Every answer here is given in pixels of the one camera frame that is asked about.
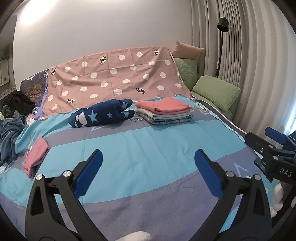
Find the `white gloved right hand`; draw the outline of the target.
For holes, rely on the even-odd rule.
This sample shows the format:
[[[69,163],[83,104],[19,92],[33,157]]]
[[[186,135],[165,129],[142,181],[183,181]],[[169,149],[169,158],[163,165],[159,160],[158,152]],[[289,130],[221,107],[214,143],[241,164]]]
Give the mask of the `white gloved right hand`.
[[[275,217],[276,214],[282,209],[283,196],[283,186],[281,185],[281,182],[278,182],[273,189],[271,204],[269,206],[271,217]]]

